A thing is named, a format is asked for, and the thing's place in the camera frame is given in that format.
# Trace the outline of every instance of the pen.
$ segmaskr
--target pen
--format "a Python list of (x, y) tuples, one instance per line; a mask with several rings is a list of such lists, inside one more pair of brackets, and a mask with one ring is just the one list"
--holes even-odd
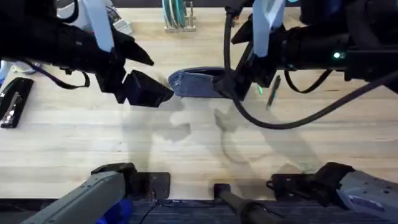
[(271, 94), (269, 95), (268, 98), (267, 110), (272, 106), (272, 103), (274, 102), (274, 98), (276, 97), (276, 91), (278, 90), (279, 85), (280, 85), (280, 76), (278, 75), (275, 79), (274, 85), (272, 86)]

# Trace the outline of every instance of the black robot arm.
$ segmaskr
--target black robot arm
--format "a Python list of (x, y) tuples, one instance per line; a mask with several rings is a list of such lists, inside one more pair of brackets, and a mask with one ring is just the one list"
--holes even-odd
[(0, 2), (0, 58), (33, 60), (96, 75), (102, 92), (113, 93), (118, 103), (158, 107), (173, 92), (147, 75), (133, 70), (126, 76), (126, 59), (153, 65), (135, 40), (112, 27), (114, 48), (98, 47), (93, 34), (57, 17), (54, 0)]

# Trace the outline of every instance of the stapler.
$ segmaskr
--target stapler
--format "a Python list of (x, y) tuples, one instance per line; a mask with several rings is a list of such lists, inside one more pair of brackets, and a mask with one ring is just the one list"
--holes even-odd
[(33, 80), (15, 78), (0, 93), (0, 128), (16, 128)]

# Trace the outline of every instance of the green led light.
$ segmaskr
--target green led light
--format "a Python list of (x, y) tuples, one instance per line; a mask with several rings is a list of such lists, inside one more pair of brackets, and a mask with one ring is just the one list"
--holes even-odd
[(260, 93), (260, 95), (262, 95), (263, 94), (263, 92), (262, 92), (262, 88), (261, 88), (261, 86), (257, 86), (258, 87), (258, 89), (259, 89), (259, 93)]
[(341, 57), (341, 54), (339, 52), (336, 52), (333, 54), (333, 57), (339, 59)]

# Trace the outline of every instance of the wooden table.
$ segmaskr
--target wooden table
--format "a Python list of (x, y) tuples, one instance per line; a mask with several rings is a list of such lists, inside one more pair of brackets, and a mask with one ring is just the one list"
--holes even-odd
[[(224, 11), (195, 9), (196, 32), (168, 34), (160, 9), (121, 9), (134, 37), (155, 61), (154, 67), (128, 62), (164, 82), (174, 71), (222, 66)], [(249, 14), (244, 11), (242, 23)], [(299, 24), (297, 9), (285, 23)], [(244, 45), (232, 49), (237, 64)], [(63, 80), (79, 84), (79, 73)], [(322, 71), (292, 74), (301, 88)], [(18, 74), (10, 74), (7, 82)], [(0, 129), (0, 198), (59, 198), (103, 164), (133, 162), (140, 171), (172, 175), (170, 198), (212, 198), (216, 182), (233, 185), (246, 198), (272, 198), (265, 182), (278, 172), (316, 172), (328, 161), (349, 164), (398, 182), (398, 96), (377, 90), (338, 111), (290, 131), (260, 129), (247, 122), (231, 101), (173, 97), (159, 109), (118, 105), (101, 93), (94, 76), (89, 89), (64, 90), (36, 74), (17, 129)], [(253, 85), (244, 106), (257, 118), (287, 122), (306, 117), (364, 82), (344, 82), (334, 73), (317, 91), (300, 95), (282, 81), (266, 111), (269, 90)]]

